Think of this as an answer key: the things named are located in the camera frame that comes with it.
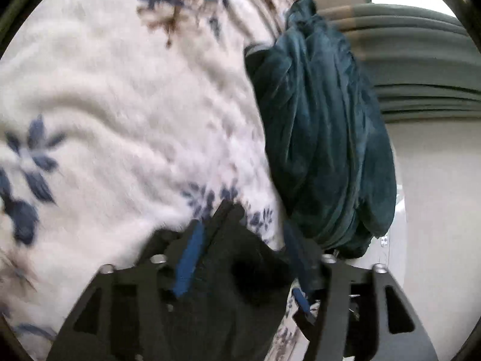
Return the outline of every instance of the bed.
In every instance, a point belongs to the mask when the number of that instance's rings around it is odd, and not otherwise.
[[[283,246],[244,48],[272,44],[292,2],[43,0],[16,33],[0,60],[0,312],[35,361],[98,268],[131,266],[155,229],[227,199]],[[293,354],[295,310],[266,359]]]

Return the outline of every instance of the green velvet fabric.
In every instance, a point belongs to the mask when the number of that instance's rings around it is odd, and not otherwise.
[[[272,178],[293,224],[362,256],[394,217],[396,180],[378,101],[346,38],[298,0],[271,48],[246,49]]]

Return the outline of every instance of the gray curtain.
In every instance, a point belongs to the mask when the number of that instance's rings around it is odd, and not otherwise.
[[[481,54],[455,17],[382,4],[319,14],[349,39],[385,121],[481,117]]]

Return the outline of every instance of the screw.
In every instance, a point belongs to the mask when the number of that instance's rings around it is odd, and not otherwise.
[[[321,261],[324,263],[336,263],[336,257],[331,254],[322,254]]]
[[[113,265],[102,265],[99,271],[102,274],[112,274],[115,271],[115,267]]]
[[[374,271],[376,271],[376,273],[384,274],[388,272],[388,268],[382,263],[376,263],[372,268]]]
[[[162,255],[162,254],[157,254],[157,255],[153,255],[151,257],[151,262],[158,265],[159,263],[165,263],[167,262],[167,257],[165,255]]]

